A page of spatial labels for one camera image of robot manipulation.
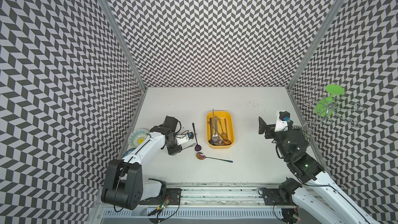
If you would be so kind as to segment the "black handled spoon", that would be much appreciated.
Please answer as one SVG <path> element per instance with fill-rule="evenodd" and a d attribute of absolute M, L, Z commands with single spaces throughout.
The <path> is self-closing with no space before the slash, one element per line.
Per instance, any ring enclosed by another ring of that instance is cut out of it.
<path fill-rule="evenodd" d="M 210 139 L 209 139 L 209 144 L 214 146 L 214 142 L 212 141 L 212 118 L 209 119 L 209 126 L 210 126 Z"/>

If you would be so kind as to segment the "silver long handled spoon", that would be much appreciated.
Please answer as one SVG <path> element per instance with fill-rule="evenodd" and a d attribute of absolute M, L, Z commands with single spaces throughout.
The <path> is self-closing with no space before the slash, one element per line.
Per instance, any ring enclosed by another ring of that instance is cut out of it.
<path fill-rule="evenodd" d="M 215 116 L 214 110 L 212 110 L 212 123 L 213 123 L 213 127 L 212 127 L 212 136 L 211 136 L 211 140 L 212 140 L 214 143 L 218 143 L 218 142 L 220 141 L 220 137 L 219 137 L 219 135 L 218 135 L 217 128 L 216 128 L 216 123 L 217 123 L 217 121 L 216 121 L 216 116 Z"/>

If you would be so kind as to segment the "gold spoon ornate handle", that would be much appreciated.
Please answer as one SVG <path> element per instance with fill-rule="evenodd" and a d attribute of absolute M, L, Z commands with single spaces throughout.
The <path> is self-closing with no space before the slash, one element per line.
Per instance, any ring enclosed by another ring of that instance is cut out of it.
<path fill-rule="evenodd" d="M 221 137 L 222 137 L 223 140 L 226 140 L 228 138 L 228 136 L 227 136 L 227 133 L 223 129 L 221 119 L 220 118 L 217 118 L 217 119 L 218 119 L 218 123 L 219 123 L 219 125 L 221 127 L 221 131 L 222 131 Z"/>

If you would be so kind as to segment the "rose gold long spoon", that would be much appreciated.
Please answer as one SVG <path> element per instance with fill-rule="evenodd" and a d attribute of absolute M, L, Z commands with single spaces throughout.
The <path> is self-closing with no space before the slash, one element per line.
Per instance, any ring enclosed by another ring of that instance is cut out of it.
<path fill-rule="evenodd" d="M 224 143 L 227 145 L 227 146 L 230 146 L 232 143 L 231 143 L 231 141 L 229 140 L 229 136 L 228 136 L 228 122 L 227 122 L 227 119 L 225 118 L 224 119 L 224 124 L 225 124 L 225 128 L 226 128 L 226 130 L 225 130 L 225 138 L 224 138 Z"/>

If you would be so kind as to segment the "yellow plastic storage box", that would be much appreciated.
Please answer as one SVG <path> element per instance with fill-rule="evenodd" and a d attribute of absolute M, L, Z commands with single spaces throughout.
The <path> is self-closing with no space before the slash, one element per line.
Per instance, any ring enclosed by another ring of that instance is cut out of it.
<path fill-rule="evenodd" d="M 229 136 L 229 140 L 231 141 L 232 144 L 231 144 L 230 146 L 227 146 L 227 145 L 224 143 L 223 139 L 221 139 L 218 143 L 214 143 L 214 146 L 210 145 L 209 142 L 208 142 L 208 145 L 209 145 L 211 148 L 213 148 L 213 149 L 227 149 L 227 148 L 230 148 L 230 147 L 232 147 L 232 146 L 234 145 L 234 143 L 235 143 L 235 133 L 234 133 L 234 126 L 233 126 L 233 119 L 232 119 L 232 116 L 231 116 L 231 114 L 230 114 L 229 112 L 227 112 L 227 111 L 214 111 L 214 112 L 215 112 L 215 116 L 217 116 L 218 118 L 221 119 L 221 122 L 222 122 L 222 126 L 223 126 L 224 131 L 226 130 L 225 124 L 224 124 L 224 119 L 225 119 L 225 118 L 227 119 L 227 122 L 228 122 L 228 136 Z M 210 119 L 210 118 L 212 118 L 212 111 L 210 111 L 210 112 L 207 114 L 207 116 L 206 116 L 206 121 L 207 121 L 207 126 L 206 126 L 206 139 L 207 139 L 207 141 L 209 141 L 209 139 L 210 139 L 210 126 L 209 126 L 209 119 Z M 219 124 L 218 124 L 218 129 L 219 129 L 219 133 L 221 134 L 222 131 L 221 131 L 221 127 L 220 127 Z"/>

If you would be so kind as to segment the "gold bowl spoon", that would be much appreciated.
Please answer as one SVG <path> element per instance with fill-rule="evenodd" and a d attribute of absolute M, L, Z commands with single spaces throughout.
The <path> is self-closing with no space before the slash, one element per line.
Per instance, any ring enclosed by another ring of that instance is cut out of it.
<path fill-rule="evenodd" d="M 214 129 L 215 129 L 215 133 L 217 134 L 218 138 L 221 140 L 221 134 L 219 133 L 219 129 L 218 129 L 218 119 L 217 116 L 214 117 Z"/>

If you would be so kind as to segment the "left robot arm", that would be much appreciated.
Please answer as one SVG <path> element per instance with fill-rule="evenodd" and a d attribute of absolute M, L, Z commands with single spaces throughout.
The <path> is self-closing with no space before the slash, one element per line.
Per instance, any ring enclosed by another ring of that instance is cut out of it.
<path fill-rule="evenodd" d="M 161 204 L 166 199 L 166 182 L 144 179 L 145 165 L 158 151 L 167 149 L 170 156 L 180 153 L 182 145 L 193 140 L 195 133 L 176 131 L 181 122 L 165 117 L 161 125 L 150 129 L 142 144 L 121 159 L 112 160 L 105 174 L 101 201 L 112 206 L 134 210 L 139 204 Z"/>

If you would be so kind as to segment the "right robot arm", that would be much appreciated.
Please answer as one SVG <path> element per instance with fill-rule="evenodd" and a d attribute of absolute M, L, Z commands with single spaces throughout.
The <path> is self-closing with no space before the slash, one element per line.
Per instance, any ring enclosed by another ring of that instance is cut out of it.
<path fill-rule="evenodd" d="M 273 141 L 278 158 L 286 163 L 294 176 L 282 182 L 278 190 L 259 190 L 266 205 L 295 205 L 306 210 L 322 224 L 377 223 L 306 152 L 309 142 L 302 128 L 293 124 L 290 113 L 279 112 L 276 124 L 267 124 L 259 118 L 259 134 Z"/>

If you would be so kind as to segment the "yellow patterned bowl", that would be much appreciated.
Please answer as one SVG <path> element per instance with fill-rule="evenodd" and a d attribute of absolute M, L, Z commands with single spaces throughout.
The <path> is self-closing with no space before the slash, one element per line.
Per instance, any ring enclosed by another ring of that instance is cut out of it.
<path fill-rule="evenodd" d="M 139 128 L 134 130 L 128 137 L 128 145 L 131 148 L 137 148 L 140 144 L 142 144 L 147 138 L 149 131 L 144 128 Z"/>

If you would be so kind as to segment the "blue patterned bowl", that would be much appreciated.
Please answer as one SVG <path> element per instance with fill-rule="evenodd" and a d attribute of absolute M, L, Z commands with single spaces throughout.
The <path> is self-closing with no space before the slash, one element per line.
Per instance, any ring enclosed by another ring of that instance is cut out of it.
<path fill-rule="evenodd" d="M 135 151 L 135 149 L 136 149 L 136 148 L 131 148 L 131 149 L 127 150 L 127 151 L 123 154 L 122 159 L 124 159 L 126 156 L 131 155 L 131 154 Z"/>

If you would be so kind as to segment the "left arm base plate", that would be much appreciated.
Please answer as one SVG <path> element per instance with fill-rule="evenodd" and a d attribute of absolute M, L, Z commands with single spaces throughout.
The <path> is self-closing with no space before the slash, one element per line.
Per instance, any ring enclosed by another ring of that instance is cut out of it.
<path fill-rule="evenodd" d="M 165 201 L 168 202 L 168 205 L 179 205 L 181 192 L 181 188 L 167 188 L 162 190 L 158 197 L 143 200 L 139 205 L 161 205 Z"/>

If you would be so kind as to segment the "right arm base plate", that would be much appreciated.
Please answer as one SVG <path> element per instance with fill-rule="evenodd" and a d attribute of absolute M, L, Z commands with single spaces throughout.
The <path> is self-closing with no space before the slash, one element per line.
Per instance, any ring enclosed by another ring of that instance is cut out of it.
<path fill-rule="evenodd" d="M 285 191 L 284 189 L 260 189 L 261 196 L 264 200 L 265 205 L 295 205 L 292 200 L 292 194 Z"/>

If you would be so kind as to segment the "aluminium corner post right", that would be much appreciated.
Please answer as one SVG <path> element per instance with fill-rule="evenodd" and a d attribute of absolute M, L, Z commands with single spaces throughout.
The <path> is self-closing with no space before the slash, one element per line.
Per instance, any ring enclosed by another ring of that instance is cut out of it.
<path fill-rule="evenodd" d="M 303 57 L 300 65 L 298 66 L 297 70 L 295 71 L 294 75 L 292 76 L 291 81 L 288 83 L 287 91 L 290 92 L 298 82 L 300 76 L 305 71 L 306 67 L 310 63 L 315 51 L 317 50 L 318 46 L 320 45 L 321 41 L 323 40 L 324 36 L 327 34 L 329 27 L 332 25 L 335 17 L 338 15 L 340 9 L 342 8 L 344 2 L 346 0 L 335 0 L 332 4 L 328 14 L 326 15 L 324 21 L 322 22 L 319 31 L 315 35 L 311 45 L 305 56 Z"/>

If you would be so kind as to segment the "aluminium corner post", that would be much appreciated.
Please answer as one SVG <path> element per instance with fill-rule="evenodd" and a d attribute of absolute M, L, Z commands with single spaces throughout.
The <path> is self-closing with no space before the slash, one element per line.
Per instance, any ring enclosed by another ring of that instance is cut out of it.
<path fill-rule="evenodd" d="M 119 26 L 118 26 L 118 24 L 116 22 L 116 19 L 115 19 L 114 15 L 113 15 L 113 13 L 111 11 L 111 8 L 110 8 L 110 6 L 108 4 L 108 1 L 107 0 L 97 0 L 97 2 L 98 2 L 99 6 L 101 7 L 101 9 L 102 9 L 102 11 L 104 13 L 105 18 L 108 21 L 109 26 L 112 29 L 112 31 L 114 33 L 114 36 L 115 36 L 115 38 L 116 38 L 116 40 L 117 40 L 117 42 L 118 42 L 118 44 L 119 44 L 124 56 L 125 56 L 128 64 L 129 64 L 129 66 L 130 66 L 130 68 L 132 70 L 132 73 L 135 76 L 139 86 L 143 90 L 146 90 L 147 87 L 145 86 L 144 81 L 143 81 L 143 79 L 142 79 L 142 77 L 140 75 L 140 72 L 139 72 L 138 68 L 136 67 L 134 58 L 133 58 L 133 56 L 132 56 L 132 54 L 131 54 L 128 46 L 127 46 L 126 41 L 124 40 L 124 37 L 122 36 L 122 32 L 121 32 L 121 30 L 120 30 L 120 28 L 119 28 Z"/>
<path fill-rule="evenodd" d="M 288 83 L 287 91 L 290 92 L 298 82 L 300 76 L 305 71 L 306 67 L 310 63 L 315 51 L 317 50 L 318 46 L 320 45 L 321 41 L 323 40 L 324 36 L 327 34 L 329 27 L 332 25 L 335 17 L 338 15 L 340 9 L 342 8 L 344 2 L 346 0 L 335 0 L 332 4 L 328 14 L 326 15 L 324 21 L 322 22 L 319 31 L 315 35 L 311 45 L 305 56 L 303 57 L 300 65 L 298 66 L 297 70 L 295 71 L 294 75 L 292 76 L 291 81 Z"/>

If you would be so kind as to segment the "aluminium corner post left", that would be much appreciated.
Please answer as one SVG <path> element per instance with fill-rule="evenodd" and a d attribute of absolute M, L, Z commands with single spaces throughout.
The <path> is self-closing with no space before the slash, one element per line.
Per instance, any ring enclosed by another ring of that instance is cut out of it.
<path fill-rule="evenodd" d="M 122 32 L 121 32 L 121 30 L 120 30 L 120 28 L 119 28 L 119 26 L 118 26 L 118 24 L 116 22 L 116 19 L 115 19 L 114 15 L 113 15 L 113 13 L 111 11 L 111 8 L 110 8 L 110 6 L 108 4 L 108 1 L 107 0 L 97 0 L 97 2 L 98 2 L 99 6 L 101 7 L 101 9 L 102 9 L 102 11 L 104 13 L 105 18 L 108 21 L 109 26 L 112 29 L 112 31 L 114 33 L 114 36 L 115 36 L 115 38 L 116 38 L 116 40 L 117 40 L 117 42 L 118 42 L 118 44 L 119 44 L 124 56 L 125 56 L 128 64 L 129 64 L 129 66 L 130 66 L 130 68 L 132 70 L 132 73 L 135 76 L 139 86 L 143 90 L 146 90 L 147 87 L 145 86 L 144 81 L 143 81 L 143 79 L 142 79 L 142 77 L 140 75 L 140 72 L 139 72 L 138 68 L 136 67 L 134 58 L 133 58 L 133 56 L 132 56 L 132 54 L 131 54 L 128 46 L 127 46 L 126 41 L 124 40 L 124 37 L 122 36 Z"/>

